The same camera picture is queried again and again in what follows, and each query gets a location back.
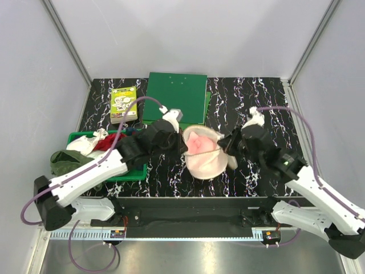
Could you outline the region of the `pink bra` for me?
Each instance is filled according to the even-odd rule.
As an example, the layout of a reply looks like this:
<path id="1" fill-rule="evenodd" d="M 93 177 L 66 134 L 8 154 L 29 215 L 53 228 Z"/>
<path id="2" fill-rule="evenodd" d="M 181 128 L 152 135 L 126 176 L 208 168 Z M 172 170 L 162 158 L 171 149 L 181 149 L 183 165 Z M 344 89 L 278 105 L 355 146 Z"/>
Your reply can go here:
<path id="1" fill-rule="evenodd" d="M 188 135 L 186 146 L 189 155 L 203 154 L 219 149 L 217 135 L 214 131 L 193 130 Z"/>

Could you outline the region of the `white mesh laundry bag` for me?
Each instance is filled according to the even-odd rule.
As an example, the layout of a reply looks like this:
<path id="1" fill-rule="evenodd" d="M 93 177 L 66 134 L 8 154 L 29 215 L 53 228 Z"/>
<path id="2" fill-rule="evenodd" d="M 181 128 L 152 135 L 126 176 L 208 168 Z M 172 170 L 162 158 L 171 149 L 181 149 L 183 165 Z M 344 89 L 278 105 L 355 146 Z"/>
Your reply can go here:
<path id="1" fill-rule="evenodd" d="M 214 131 L 219 137 L 217 141 L 223 139 L 225 135 L 203 125 L 192 125 L 187 127 L 183 132 L 184 142 L 188 140 L 188 135 L 191 131 Z M 238 167 L 238 163 L 235 157 L 229 156 L 224 153 L 222 148 L 206 152 L 203 154 L 189 155 L 188 152 L 184 153 L 186 167 L 190 174 L 201 180 L 208 180 L 217 177 L 222 174 L 227 168 L 235 170 Z"/>

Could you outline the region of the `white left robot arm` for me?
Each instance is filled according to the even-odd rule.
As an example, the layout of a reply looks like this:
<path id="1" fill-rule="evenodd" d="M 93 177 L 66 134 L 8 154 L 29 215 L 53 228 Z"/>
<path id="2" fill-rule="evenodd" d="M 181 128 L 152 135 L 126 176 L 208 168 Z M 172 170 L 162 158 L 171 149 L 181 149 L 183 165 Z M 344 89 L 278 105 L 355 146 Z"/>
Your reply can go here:
<path id="1" fill-rule="evenodd" d="M 52 179 L 36 178 L 34 203 L 46 231 L 60 229 L 77 219 L 119 225 L 123 212 L 118 202 L 109 198 L 84 199 L 81 195 L 111 177 L 127 174 L 148 163 L 154 156 L 186 152 L 179 127 L 182 117 L 179 109 L 167 110 L 161 119 L 122 138 L 114 148 L 76 170 Z"/>

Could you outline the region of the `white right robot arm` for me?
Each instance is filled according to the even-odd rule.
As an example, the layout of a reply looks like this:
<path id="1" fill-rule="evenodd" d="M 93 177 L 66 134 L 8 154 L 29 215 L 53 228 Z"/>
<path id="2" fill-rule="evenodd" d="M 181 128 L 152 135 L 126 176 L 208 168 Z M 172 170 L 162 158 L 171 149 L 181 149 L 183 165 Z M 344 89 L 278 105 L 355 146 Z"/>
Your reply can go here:
<path id="1" fill-rule="evenodd" d="M 268 197 L 258 209 L 242 212 L 246 225 L 287 224 L 327 241 L 337 253 L 357 259 L 364 253 L 364 209 L 350 202 L 318 175 L 302 156 L 274 144 L 264 129 L 262 111 L 251 107 L 250 119 L 220 139 L 218 145 L 236 159 L 258 164 L 271 177 L 301 194 L 319 212 L 295 207 L 275 197 Z"/>

